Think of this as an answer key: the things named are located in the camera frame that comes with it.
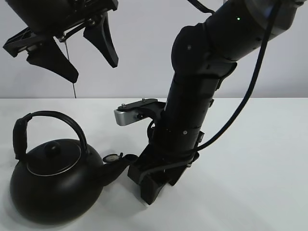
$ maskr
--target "wire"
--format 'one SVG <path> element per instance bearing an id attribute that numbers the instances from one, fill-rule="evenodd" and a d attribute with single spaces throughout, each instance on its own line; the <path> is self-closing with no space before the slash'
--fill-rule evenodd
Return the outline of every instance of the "wire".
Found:
<path id="1" fill-rule="evenodd" d="M 152 128 L 153 124 L 154 124 L 154 120 L 151 121 L 151 123 L 149 124 L 149 126 L 148 126 L 148 128 L 147 128 L 147 130 L 146 130 L 149 139 L 152 138 L 152 137 L 151 137 L 151 134 L 152 134 L 151 128 Z"/>
<path id="2" fill-rule="evenodd" d="M 235 112 L 233 113 L 233 115 L 231 116 L 231 118 L 227 121 L 227 123 L 216 133 L 216 135 L 214 135 L 209 141 L 207 141 L 206 143 L 200 145 L 199 147 L 197 148 L 194 148 L 194 149 L 191 149 L 191 150 L 188 150 L 188 151 L 184 151 L 184 152 L 181 152 L 181 153 L 169 153 L 171 155 L 175 155 L 175 154 L 191 154 L 191 153 L 195 153 L 197 151 L 200 151 L 208 146 L 210 146 L 212 143 L 214 143 L 219 137 L 221 137 L 221 135 L 232 125 L 232 123 L 235 121 L 235 119 L 238 117 L 238 115 L 241 113 L 241 111 L 243 110 L 243 108 L 245 107 L 245 105 L 247 104 L 248 100 L 250 99 L 252 93 L 253 93 L 253 90 L 255 88 L 255 85 L 256 85 L 256 82 L 257 82 L 257 79 L 258 79 L 258 76 L 259 76 L 259 73 L 260 73 L 260 70 L 261 70 L 261 66 L 262 66 L 262 62 L 263 62 L 263 58 L 264 58 L 264 55 L 265 55 L 265 51 L 266 51 L 266 48 L 267 48 L 267 45 L 268 45 L 268 42 L 270 40 L 270 35 L 271 35 L 271 31 L 274 27 L 274 24 L 275 24 L 275 21 L 276 21 L 276 17 L 278 15 L 278 12 L 279 12 L 279 9 L 281 7 L 281 0 L 278 0 L 276 2 L 276 4 L 274 5 L 271 13 L 270 13 L 270 16 L 269 16 L 269 23 L 268 23 L 268 26 L 266 28 L 266 31 L 264 33 L 264 38 L 262 40 L 262 44 L 261 44 L 261 48 L 260 48 L 260 52 L 259 52 L 259 55 L 258 55 L 258 59 L 257 59 L 257 63 L 256 63 L 256 66 L 255 66 L 255 70 L 254 70 L 254 73 L 252 75 L 252 78 L 251 78 L 251 82 L 249 84 L 249 87 L 248 87 L 248 90 L 245 94 L 245 96 L 243 97 L 243 100 L 241 101 L 241 103 L 239 104 L 239 106 L 236 108 Z"/>
<path id="3" fill-rule="evenodd" d="M 197 8 L 198 10 L 200 10 L 203 13 L 215 13 L 215 11 L 207 8 L 206 6 L 204 6 L 201 2 L 199 2 L 198 0 L 187 0 L 188 2 L 190 2 L 195 8 Z"/>
<path id="4" fill-rule="evenodd" d="M 67 60 L 70 61 L 70 60 L 69 60 L 69 55 L 68 55 L 68 48 L 67 48 L 66 40 L 64 41 L 64 44 L 65 44 L 65 49 L 66 49 Z M 77 96 L 76 96 L 75 84 L 73 84 L 73 91 L 74 91 L 74 97 L 75 97 L 75 99 L 76 99 Z"/>

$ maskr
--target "kettle spout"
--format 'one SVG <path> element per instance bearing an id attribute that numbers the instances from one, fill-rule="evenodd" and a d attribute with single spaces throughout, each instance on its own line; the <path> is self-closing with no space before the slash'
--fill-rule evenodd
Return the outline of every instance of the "kettle spout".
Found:
<path id="1" fill-rule="evenodd" d="M 100 184 L 107 186 L 115 181 L 122 172 L 137 159 L 138 157 L 136 155 L 128 154 L 117 161 L 103 165 L 98 172 Z"/>

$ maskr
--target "kettle lid knob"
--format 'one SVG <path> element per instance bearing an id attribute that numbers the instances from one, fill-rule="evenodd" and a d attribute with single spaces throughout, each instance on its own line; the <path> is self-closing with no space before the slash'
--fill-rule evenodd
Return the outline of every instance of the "kettle lid knob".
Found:
<path id="1" fill-rule="evenodd" d="M 61 153 L 60 144 L 56 141 L 50 141 L 45 144 L 44 152 L 47 157 L 54 157 Z"/>

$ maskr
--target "metal mount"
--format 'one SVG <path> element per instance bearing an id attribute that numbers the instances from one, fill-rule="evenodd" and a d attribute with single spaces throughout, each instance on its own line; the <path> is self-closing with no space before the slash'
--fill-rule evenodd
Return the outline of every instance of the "metal mount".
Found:
<path id="1" fill-rule="evenodd" d="M 116 123 L 126 126 L 145 118 L 157 121 L 165 105 L 166 103 L 159 102 L 157 99 L 142 99 L 134 103 L 122 104 L 114 110 Z"/>

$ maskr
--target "white background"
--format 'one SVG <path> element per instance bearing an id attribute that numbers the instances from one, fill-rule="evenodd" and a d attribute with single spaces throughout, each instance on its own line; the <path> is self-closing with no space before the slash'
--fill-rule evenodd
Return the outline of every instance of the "white background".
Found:
<path id="1" fill-rule="evenodd" d="M 203 0 L 217 9 L 222 0 Z M 299 9 L 292 28 L 269 44 L 255 97 L 308 97 L 308 6 Z M 170 52 L 180 29 L 205 21 L 186 0 L 121 0 L 110 12 L 111 34 L 119 55 L 112 69 L 83 37 L 69 39 L 71 62 L 79 71 L 78 97 L 166 97 L 173 76 Z M 25 28 L 21 19 L 0 2 L 0 44 Z M 0 49 L 0 98 L 72 98 L 72 85 L 56 74 L 31 66 L 23 52 L 12 58 Z M 216 97 L 242 97 L 257 59 L 243 58 Z"/>

